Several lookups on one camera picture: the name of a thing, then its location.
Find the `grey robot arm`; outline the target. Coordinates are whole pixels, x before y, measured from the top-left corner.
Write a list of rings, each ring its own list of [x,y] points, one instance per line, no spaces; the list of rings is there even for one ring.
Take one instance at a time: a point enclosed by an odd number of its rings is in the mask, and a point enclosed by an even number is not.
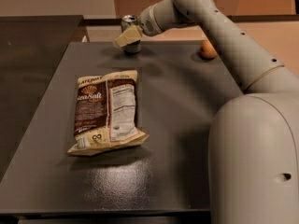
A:
[[[212,224],[299,224],[299,77],[223,15],[213,0],[163,0],[116,40],[198,25],[242,91],[212,121]]]

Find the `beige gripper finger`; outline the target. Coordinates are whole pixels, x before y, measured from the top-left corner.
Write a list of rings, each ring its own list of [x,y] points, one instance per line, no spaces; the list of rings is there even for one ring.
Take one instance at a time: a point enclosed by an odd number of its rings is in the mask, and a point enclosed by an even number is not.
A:
[[[117,38],[114,39],[113,45],[116,48],[123,48],[141,40],[143,35],[142,29],[138,25],[129,26]]]

